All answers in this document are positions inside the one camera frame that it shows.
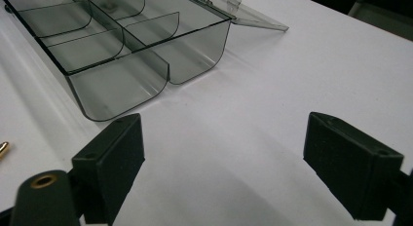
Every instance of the brass screw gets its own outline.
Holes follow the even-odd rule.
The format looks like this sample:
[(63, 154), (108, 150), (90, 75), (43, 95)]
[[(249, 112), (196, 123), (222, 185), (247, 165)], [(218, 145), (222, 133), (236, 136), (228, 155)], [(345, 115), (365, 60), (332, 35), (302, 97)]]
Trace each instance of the brass screw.
[(3, 159), (3, 157), (6, 155), (7, 151), (10, 148), (10, 143), (8, 141), (5, 141), (0, 144), (0, 160)]

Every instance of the table surface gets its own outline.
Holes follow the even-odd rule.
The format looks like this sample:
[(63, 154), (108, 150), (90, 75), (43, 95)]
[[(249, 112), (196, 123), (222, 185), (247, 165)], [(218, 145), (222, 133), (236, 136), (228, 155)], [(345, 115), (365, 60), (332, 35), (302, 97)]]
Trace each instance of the table surface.
[[(353, 221), (303, 161), (308, 115), (339, 117), (413, 164), (413, 43), (308, 0), (244, 0), (286, 33), (232, 25), (207, 74), (142, 117), (146, 162), (115, 225), (391, 225)], [(0, 210), (108, 125), (87, 120), (0, 10)]]

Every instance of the white table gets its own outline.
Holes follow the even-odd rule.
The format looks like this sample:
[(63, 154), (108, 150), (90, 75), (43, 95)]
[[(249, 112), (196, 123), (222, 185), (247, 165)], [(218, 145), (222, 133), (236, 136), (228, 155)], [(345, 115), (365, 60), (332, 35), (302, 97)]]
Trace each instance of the white table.
[[(290, 26), (232, 25), (207, 74), (167, 85), (140, 113), (146, 162), (115, 225), (386, 225), (357, 222), (302, 160), (311, 111), (339, 117), (413, 168), (413, 43), (308, 0), (244, 0)], [(0, 10), (0, 210), (108, 123), (83, 117)]]

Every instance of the transparent plastic box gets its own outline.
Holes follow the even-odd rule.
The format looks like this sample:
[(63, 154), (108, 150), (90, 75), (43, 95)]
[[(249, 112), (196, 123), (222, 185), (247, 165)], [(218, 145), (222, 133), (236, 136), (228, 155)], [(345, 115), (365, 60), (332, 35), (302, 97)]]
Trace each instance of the transparent plastic box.
[(4, 0), (93, 121), (110, 120), (222, 57), (230, 23), (286, 31), (241, 0)]

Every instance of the transparent lid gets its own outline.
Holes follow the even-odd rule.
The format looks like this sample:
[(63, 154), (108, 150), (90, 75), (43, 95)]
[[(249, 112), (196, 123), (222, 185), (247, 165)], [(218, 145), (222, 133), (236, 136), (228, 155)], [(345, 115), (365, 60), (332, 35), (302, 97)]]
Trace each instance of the transparent lid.
[(232, 23), (286, 31), (288, 26), (241, 4), (242, 0), (197, 0), (230, 18)]

